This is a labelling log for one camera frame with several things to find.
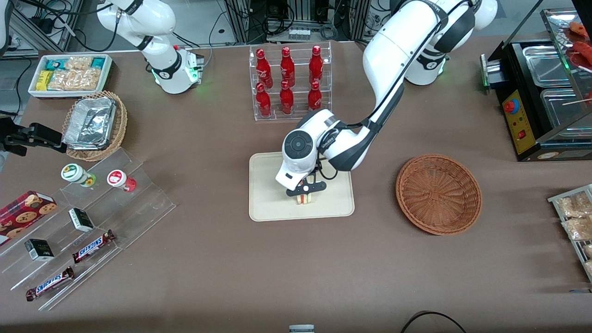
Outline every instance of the coca-cola bottle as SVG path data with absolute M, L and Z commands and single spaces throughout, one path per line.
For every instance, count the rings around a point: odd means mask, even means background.
M 290 89 L 288 81 L 282 81 L 282 91 L 279 93 L 279 99 L 282 101 L 282 112 L 286 115 L 294 111 L 294 93 Z
M 257 55 L 257 76 L 259 77 L 259 82 L 263 82 L 265 88 L 271 89 L 274 85 L 274 80 L 271 78 L 271 66 L 269 66 L 269 62 L 265 59 L 265 51 L 263 49 L 257 49 L 255 54 Z
M 321 47 L 319 45 L 313 46 L 313 56 L 310 57 L 308 71 L 310 73 L 308 76 L 310 84 L 313 84 L 315 80 L 321 82 L 323 79 L 323 59 L 321 58 Z
M 296 73 L 294 69 L 294 60 L 290 56 L 290 48 L 282 47 L 282 62 L 279 64 L 282 71 L 282 80 L 288 81 L 288 84 L 293 87 L 296 84 Z
M 318 90 L 318 81 L 314 81 L 310 85 L 310 91 L 308 92 L 308 110 L 315 111 L 321 109 L 321 99 L 323 94 Z
M 255 88 L 257 89 L 255 99 L 257 100 L 259 113 L 261 113 L 261 117 L 269 118 L 271 116 L 271 100 L 269 99 L 269 94 L 265 91 L 265 87 L 261 82 L 257 82 Z

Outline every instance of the brown wicker basket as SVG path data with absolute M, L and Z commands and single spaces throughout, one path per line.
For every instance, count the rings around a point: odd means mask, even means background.
M 117 148 L 121 146 L 123 137 L 126 134 L 127 126 L 126 106 L 123 105 L 121 99 L 117 95 L 109 91 L 101 91 L 96 94 L 84 96 L 83 98 L 90 99 L 100 97 L 109 97 L 117 102 L 117 110 L 115 111 L 115 119 L 113 120 L 113 129 L 111 131 L 111 143 L 109 144 L 109 147 L 102 151 L 75 151 L 74 149 L 68 148 L 68 150 L 66 151 L 66 154 L 68 156 L 76 159 L 82 159 L 87 162 L 96 162 L 111 155 L 113 152 L 117 150 Z M 66 129 L 68 128 L 68 124 L 70 123 L 70 117 L 72 116 L 73 110 L 74 105 L 70 108 L 70 111 L 66 116 L 66 120 L 64 121 L 64 125 L 62 126 L 62 135 L 66 133 Z
M 444 155 L 423 155 L 407 162 L 395 186 L 403 213 L 434 235 L 456 235 L 481 214 L 481 189 L 471 172 Z

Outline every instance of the red button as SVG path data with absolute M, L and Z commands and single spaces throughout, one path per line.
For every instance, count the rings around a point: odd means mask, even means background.
M 505 112 L 510 113 L 510 112 L 514 111 L 515 108 L 516 108 L 516 105 L 514 104 L 513 101 L 509 101 L 504 104 L 504 111 Z

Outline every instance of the can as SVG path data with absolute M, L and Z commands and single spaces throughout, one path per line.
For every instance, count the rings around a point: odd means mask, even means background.
M 125 192 L 131 192 L 136 188 L 136 180 L 128 177 L 122 170 L 113 170 L 107 176 L 107 182 L 113 187 L 120 188 Z
M 94 174 L 84 170 L 84 168 L 76 163 L 70 163 L 64 166 L 61 175 L 65 181 L 80 184 L 82 187 L 93 186 L 96 181 Z

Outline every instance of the sausage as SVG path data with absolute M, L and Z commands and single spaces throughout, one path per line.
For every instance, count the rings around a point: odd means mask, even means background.
M 592 46 L 583 41 L 576 41 L 574 43 L 574 51 L 581 54 L 592 65 Z
M 589 38 L 588 31 L 586 31 L 586 28 L 581 23 L 570 22 L 570 30 L 577 33 L 578 35 L 580 35 L 582 37 Z

